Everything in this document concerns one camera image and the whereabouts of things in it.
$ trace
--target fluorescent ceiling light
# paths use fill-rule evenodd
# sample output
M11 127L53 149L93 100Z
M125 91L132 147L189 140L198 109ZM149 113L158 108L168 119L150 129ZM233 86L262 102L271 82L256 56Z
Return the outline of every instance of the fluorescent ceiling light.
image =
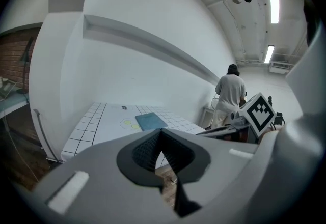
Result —
M270 0L270 22L279 23L280 0Z
M271 45L268 46L265 63L269 63L271 55L273 54L274 48L275 48L274 46L271 46Z

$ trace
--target ceiling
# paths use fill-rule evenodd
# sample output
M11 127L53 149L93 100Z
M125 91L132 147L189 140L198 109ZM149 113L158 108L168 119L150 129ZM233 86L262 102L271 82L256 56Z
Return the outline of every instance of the ceiling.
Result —
M272 61L296 64L307 49L304 0L280 0L278 24L270 23L269 0L201 0L215 16L239 65L263 63L268 45Z

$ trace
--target person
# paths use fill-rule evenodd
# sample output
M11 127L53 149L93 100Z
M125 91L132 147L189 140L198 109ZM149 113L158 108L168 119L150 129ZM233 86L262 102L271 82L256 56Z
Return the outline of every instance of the person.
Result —
M229 114L239 109L240 101L245 99L245 82L239 75L237 65L232 64L216 86L215 92L220 97L214 111L212 129L228 124Z

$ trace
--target beige pants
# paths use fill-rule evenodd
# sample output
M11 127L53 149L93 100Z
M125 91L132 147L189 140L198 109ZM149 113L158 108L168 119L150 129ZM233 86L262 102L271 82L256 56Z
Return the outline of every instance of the beige pants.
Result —
M212 129L221 127L225 124L229 124L229 113L215 109L212 121Z

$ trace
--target blue folder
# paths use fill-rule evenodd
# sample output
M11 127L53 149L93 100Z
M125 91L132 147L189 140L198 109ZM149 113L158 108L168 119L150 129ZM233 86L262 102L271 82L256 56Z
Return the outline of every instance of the blue folder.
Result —
M152 130L157 128L164 128L168 126L160 117L155 113L149 113L141 116L135 116L139 126L143 131Z

